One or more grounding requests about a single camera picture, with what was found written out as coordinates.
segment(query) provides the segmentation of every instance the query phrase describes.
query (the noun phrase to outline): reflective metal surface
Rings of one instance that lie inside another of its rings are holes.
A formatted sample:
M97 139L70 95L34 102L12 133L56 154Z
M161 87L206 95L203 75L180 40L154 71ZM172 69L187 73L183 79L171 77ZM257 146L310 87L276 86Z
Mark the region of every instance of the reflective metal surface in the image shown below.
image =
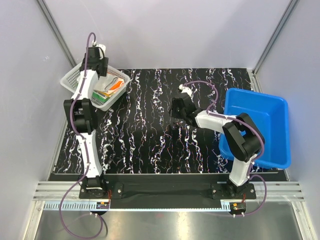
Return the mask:
M249 202L248 212L258 204ZM75 234L89 237L98 232L100 221L83 211L63 211ZM301 240L292 205L267 202L252 216L232 218L227 213L205 212L107 212L108 227L97 240ZM73 240L62 229L57 211L43 211L36 240Z

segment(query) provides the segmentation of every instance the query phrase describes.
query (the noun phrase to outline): marble pattern tablecloth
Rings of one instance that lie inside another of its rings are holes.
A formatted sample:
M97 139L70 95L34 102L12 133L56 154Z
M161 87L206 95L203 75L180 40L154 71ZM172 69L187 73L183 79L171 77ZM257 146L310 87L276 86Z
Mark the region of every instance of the marble pattern tablecloth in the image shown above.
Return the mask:
M169 109L178 87L190 81L214 84L218 101L213 108L223 113L229 88L251 89L244 68L131 69L124 70L132 82L127 93L107 111L97 110L98 155L105 173L222 173L232 161L221 157L220 134L196 129L171 118ZM215 94L205 84L190 85L193 101L205 109ZM66 129L54 173L83 173L80 146Z

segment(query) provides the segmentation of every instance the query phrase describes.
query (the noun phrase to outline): blue plastic tub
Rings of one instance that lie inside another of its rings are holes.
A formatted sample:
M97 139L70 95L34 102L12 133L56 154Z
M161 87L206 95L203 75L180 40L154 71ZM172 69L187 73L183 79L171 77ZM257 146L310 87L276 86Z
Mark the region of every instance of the blue plastic tub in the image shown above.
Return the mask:
M281 97L230 88L226 92L224 114L247 113L265 139L265 151L255 166L286 169L291 164L288 103ZM225 135L221 134L221 156L233 160Z

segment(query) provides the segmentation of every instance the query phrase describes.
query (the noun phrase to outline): plastic basket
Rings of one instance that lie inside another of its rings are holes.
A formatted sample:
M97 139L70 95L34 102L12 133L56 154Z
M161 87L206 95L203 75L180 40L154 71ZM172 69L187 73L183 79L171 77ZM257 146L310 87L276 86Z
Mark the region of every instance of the plastic basket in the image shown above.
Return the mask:
M264 93L230 88L226 92L224 114L247 113L264 136L264 155L255 161L261 168L286 169L291 164L288 103ZM223 158L233 160L227 139L221 135L219 149Z
M60 84L68 89L70 92L74 93L78 86L77 79L80 77L79 68L81 67L81 63L72 68L63 78L60 80ZM108 66L108 74L112 74L124 80L124 85L114 94L112 95L106 102L99 101L98 99L92 97L91 102L92 105L102 111L107 111L112 104L114 104L118 98L122 94L126 92L127 84L131 81L130 77L123 72L113 68L112 66Z

